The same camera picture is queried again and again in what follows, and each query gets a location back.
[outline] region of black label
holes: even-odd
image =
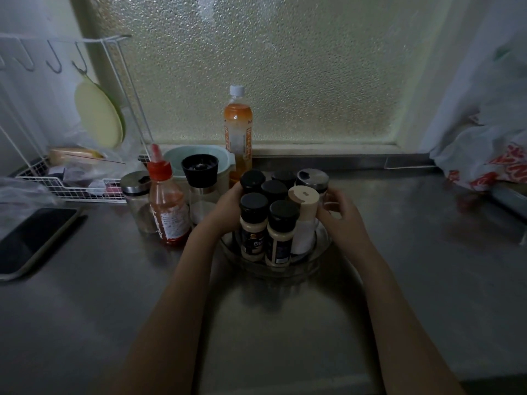
[[[274,244],[274,239],[270,235],[268,235],[266,238],[266,247],[265,247],[267,259],[269,259],[271,262],[277,265],[286,263],[289,260],[289,257],[291,255],[291,245],[293,244],[293,239],[289,239],[287,241],[277,241],[276,242],[276,259],[275,260],[273,260],[273,244]]]
[[[249,255],[259,255],[263,252],[266,229],[257,233],[240,230],[241,249]]]

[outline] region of black phone screen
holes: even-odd
[[[0,274],[17,272],[76,213],[42,208],[25,219],[0,241]]]

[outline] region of hand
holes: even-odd
[[[240,227],[240,198],[243,188],[236,183],[223,194],[211,213],[200,224],[209,224],[220,236]]]
[[[334,218],[328,211],[339,212],[342,219]],[[341,190],[328,188],[324,207],[318,206],[317,218],[346,256],[362,259],[366,252],[375,249],[359,210]]]

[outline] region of frosted glass window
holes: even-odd
[[[403,92],[445,0],[89,0],[123,43],[155,140],[223,141],[230,84],[254,139],[393,143]]]

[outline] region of beige cap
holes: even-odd
[[[313,220],[317,214],[319,193],[311,187],[294,186],[289,189],[289,199],[300,206],[300,217],[298,220]]]

